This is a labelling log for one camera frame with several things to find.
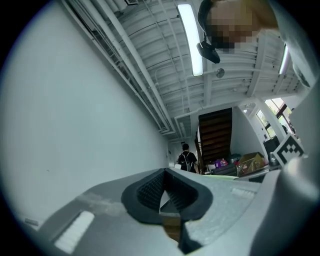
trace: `white ceiling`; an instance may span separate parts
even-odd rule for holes
[[[77,0],[69,2],[72,5],[81,3]],[[128,6],[123,14],[116,14],[155,83],[174,124],[174,117],[206,106],[214,105],[215,110],[218,110],[229,105],[234,106],[241,101],[253,101],[255,97],[278,98],[299,91],[301,84],[294,74],[291,62],[286,75],[279,76],[284,43],[280,34],[271,30],[261,32],[259,38],[253,38],[252,42],[241,45],[240,48],[234,50],[234,53],[217,50],[221,59],[219,64],[203,59],[204,71],[210,72],[223,68],[225,70],[224,77],[219,79],[214,72],[193,77],[187,38],[176,8],[180,2],[163,0],[164,12],[158,0],[145,2],[140,0],[138,5]],[[188,0],[181,3],[186,2],[190,3],[194,13],[197,13],[201,1]],[[147,85],[147,80],[139,69],[135,58],[108,16],[101,9],[97,9],[111,28],[142,81]],[[178,46],[167,17],[172,23]],[[146,104],[154,111],[141,89],[138,91]],[[197,130],[199,114],[201,111],[178,120],[178,123],[183,123],[185,137],[191,136]],[[175,139],[178,136],[179,134],[171,134],[168,135],[168,138]]]

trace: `gray plastic panel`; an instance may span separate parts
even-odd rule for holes
[[[156,171],[92,187],[54,213],[39,229],[40,236],[54,242],[80,212],[89,211],[95,218],[72,255],[183,255],[162,226],[136,221],[121,203],[128,185]]]
[[[195,256],[248,256],[255,235],[272,201],[280,170],[268,172],[255,198],[243,215],[225,233],[208,246],[197,250]]]
[[[179,174],[206,186],[213,194],[213,202],[199,220],[188,221],[185,227],[189,237],[208,245],[226,232],[243,215],[261,184],[198,175],[174,169]]]

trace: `ceiling pipe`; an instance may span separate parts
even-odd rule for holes
[[[182,59],[182,54],[181,54],[181,50],[180,50],[180,46],[179,46],[179,43],[178,43],[178,40],[177,40],[177,36],[176,36],[176,33],[175,33],[175,30],[174,30],[174,27],[172,26],[172,23],[171,23],[171,20],[168,16],[168,13],[162,3],[162,0],[158,0],[165,16],[166,16],[166,20],[168,21],[169,23],[169,26],[171,28],[171,31],[172,31],[172,35],[173,35],[173,38],[174,38],[174,41],[175,41],[175,44],[176,44],[176,48],[179,52],[179,58],[180,58],[180,62],[181,62],[181,65],[182,65],[182,70],[183,70],[183,75],[184,75],[184,81],[185,81],[185,87],[186,87],[186,96],[187,96],[187,99],[188,99],[188,105],[189,105],[189,109],[191,108],[191,105],[190,105],[190,95],[189,95],[189,84],[188,84],[188,79],[187,79],[187,74],[186,74],[186,69],[185,69],[185,65],[184,65],[184,61]]]
[[[163,134],[165,134],[165,133],[167,133],[167,132],[169,132],[170,130],[167,130],[167,129],[162,129],[162,130],[160,130],[159,132],[161,133],[161,135],[163,135]]]
[[[169,143],[171,144],[178,144],[178,143],[181,143],[181,139],[179,139],[178,141],[174,141],[174,140],[169,140]]]
[[[181,87],[182,112],[184,113],[184,112],[185,112],[185,111],[184,111],[185,108],[184,108],[183,87],[182,87],[182,84],[181,84],[181,82],[180,82],[179,73],[178,73],[177,67],[176,67],[176,65],[175,65],[174,59],[173,59],[173,57],[172,57],[172,54],[171,54],[171,52],[170,52],[168,42],[166,41],[165,36],[164,36],[164,34],[162,33],[161,28],[159,27],[159,24],[158,24],[158,22],[157,22],[156,17],[154,16],[154,14],[152,13],[152,11],[150,10],[150,8],[149,8],[149,6],[147,5],[146,1],[145,1],[145,0],[142,0],[142,1],[143,1],[143,3],[144,3],[144,6],[145,6],[145,7],[147,8],[147,10],[149,11],[152,19],[154,20],[154,23],[155,23],[155,25],[156,25],[156,27],[157,27],[157,29],[158,29],[161,37],[162,37],[162,40],[164,41],[164,44],[165,44],[165,47],[166,47],[166,51],[168,52],[169,57],[170,57],[170,59],[171,59],[172,66],[174,67],[174,71],[175,71],[175,73],[176,73],[178,82],[179,82],[180,87]],[[158,81],[157,81],[157,71],[158,71],[159,69],[157,69],[157,70],[155,71],[155,80],[156,80],[156,82],[158,82]]]
[[[166,133],[163,133],[162,135],[165,136],[165,135],[171,135],[171,134],[176,134],[177,132],[175,131],[169,131],[169,132],[166,132]]]
[[[141,98],[140,94],[136,91],[136,89],[132,86],[132,84],[126,79],[124,74],[120,71],[120,69],[115,65],[115,63],[111,60],[111,58],[106,54],[105,50],[101,47],[100,44],[97,43],[97,41],[93,38],[93,36],[89,33],[87,29],[84,28],[82,22],[78,19],[78,17],[74,14],[74,12],[70,9],[68,4],[65,0],[62,1],[64,7],[67,9],[67,11],[70,13],[70,15],[74,18],[74,20],[78,23],[80,28],[85,32],[85,34],[91,39],[92,43],[98,48],[98,50],[102,53],[102,55],[107,59],[107,61],[112,65],[112,67],[119,73],[121,78],[125,81],[125,83],[129,86],[129,88],[133,91],[133,93],[137,96],[137,98],[141,101],[141,103],[144,105],[146,110],[149,112],[149,114],[152,116],[153,120],[159,127],[159,132],[162,130],[161,125],[159,124],[157,118],[155,117],[154,113],[150,110],[150,108],[147,106],[145,101]]]
[[[140,68],[142,74],[144,75],[147,83],[149,84],[151,90],[153,91],[153,94],[155,95],[155,98],[157,99],[158,103],[160,104],[160,107],[167,119],[167,121],[169,122],[171,128],[173,131],[175,131],[175,127],[174,124],[172,123],[168,110],[166,108],[166,106],[164,105],[164,102],[162,101],[159,92],[149,74],[149,72],[147,71],[147,68],[145,66],[145,64],[143,63],[139,53],[137,52],[135,46],[133,45],[133,43],[131,42],[129,36],[127,35],[126,31],[124,30],[124,28],[122,27],[122,25],[120,24],[119,20],[117,19],[117,17],[115,16],[115,14],[112,12],[112,10],[110,9],[110,7],[107,5],[107,3],[105,2],[105,0],[96,0],[96,2],[100,5],[100,7],[102,8],[102,10],[106,13],[106,15],[108,16],[108,18],[110,19],[110,21],[112,22],[113,26],[115,27],[115,29],[117,30],[117,32],[119,33],[119,35],[121,36],[121,38],[123,39],[125,45],[127,46],[127,48],[129,49],[130,53],[132,54],[132,56],[134,57],[138,67]]]
[[[162,67],[159,67],[159,68],[154,72],[155,82],[156,82],[157,84],[159,84],[158,79],[157,79],[157,72],[158,72],[159,70],[163,70],[163,69],[170,68],[170,67],[172,67],[171,64],[168,65],[168,66],[162,66]]]
[[[242,69],[225,69],[224,72],[263,72],[261,69],[255,69],[255,68],[242,68]],[[216,73],[217,70],[211,70],[211,71],[205,71],[203,72],[204,75],[211,74],[211,73]],[[194,78],[194,77],[202,77],[202,76],[193,76],[193,75],[188,75],[186,78]]]
[[[180,128],[181,128],[181,131],[182,131],[182,134],[183,134],[183,137],[187,137],[186,135],[186,129],[185,129],[185,125],[183,122],[180,123]]]
[[[157,115],[160,117],[162,123],[164,124],[166,129],[170,129],[167,122],[165,121],[163,115],[160,113],[160,110],[158,109],[156,103],[154,102],[153,98],[151,97],[151,95],[148,92],[148,89],[146,88],[144,82],[142,81],[141,77],[139,76],[138,72],[136,71],[135,67],[133,66],[133,64],[131,63],[131,61],[129,60],[127,54],[125,53],[125,51],[123,50],[123,48],[121,47],[121,45],[119,44],[119,42],[117,41],[116,37],[114,36],[114,34],[112,33],[111,29],[109,28],[109,26],[107,25],[106,21],[102,18],[102,16],[100,15],[100,13],[98,12],[98,10],[94,7],[94,5],[89,1],[89,0],[81,0],[83,6],[85,6],[85,8],[88,10],[88,12],[93,16],[93,18],[97,21],[97,23],[101,26],[102,30],[104,31],[104,33],[106,34],[106,36],[109,38],[109,40],[111,41],[111,43],[114,45],[114,47],[116,48],[116,50],[118,51],[119,55],[121,56],[123,62],[126,64],[126,66],[128,67],[128,69],[130,70],[130,72],[132,73],[133,77],[135,78],[135,80],[137,81],[137,83],[139,84],[139,86],[141,87],[142,91],[144,92],[144,94],[146,95],[146,97],[148,98],[148,100],[150,101],[152,107],[154,108],[154,110],[156,111]],[[103,2],[104,6],[107,6],[108,9],[108,13],[107,16],[110,17],[114,17],[116,20],[118,20],[116,18],[116,16],[114,15],[114,13],[112,12],[112,10],[109,8],[109,6],[107,5],[106,2]]]

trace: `sticker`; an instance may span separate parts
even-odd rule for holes
[[[289,133],[275,149],[273,155],[280,165],[284,167],[292,158],[301,157],[304,153],[305,151],[297,138]]]

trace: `bag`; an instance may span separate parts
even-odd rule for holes
[[[181,161],[181,165],[182,165],[182,166],[186,166],[186,171],[187,171],[187,172],[190,172],[190,171],[191,171],[191,165],[190,165],[190,162],[189,162],[189,160],[188,160],[189,154],[190,154],[190,152],[185,156],[184,153],[182,153],[182,154],[179,156],[179,158],[180,158],[181,156],[184,157],[184,161]]]

